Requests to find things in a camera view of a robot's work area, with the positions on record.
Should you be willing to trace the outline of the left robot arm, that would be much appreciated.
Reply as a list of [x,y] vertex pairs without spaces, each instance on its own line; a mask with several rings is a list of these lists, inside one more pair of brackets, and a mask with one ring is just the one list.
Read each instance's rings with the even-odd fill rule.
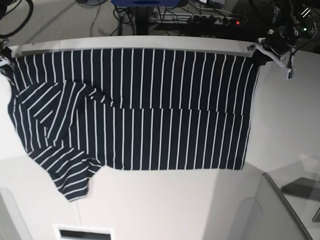
[[301,0],[271,0],[272,20],[268,21],[266,35],[247,47],[258,65],[276,63],[285,80],[295,74],[294,57],[298,50],[313,42],[318,32],[312,17],[312,6]]

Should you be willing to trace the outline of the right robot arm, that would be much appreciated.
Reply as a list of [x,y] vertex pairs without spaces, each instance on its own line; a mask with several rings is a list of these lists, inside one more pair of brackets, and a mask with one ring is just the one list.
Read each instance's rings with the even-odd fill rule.
[[21,7],[22,0],[1,0],[0,1],[0,26],[1,27],[12,27],[15,23],[15,29],[8,33],[0,34],[0,73],[4,76],[11,74],[17,64],[15,57],[13,56],[13,51],[8,47],[9,38],[20,32],[25,25],[30,21],[34,12],[34,3],[32,0],[26,0],[28,10],[25,14],[23,21],[18,24],[18,20],[22,20],[12,13]]

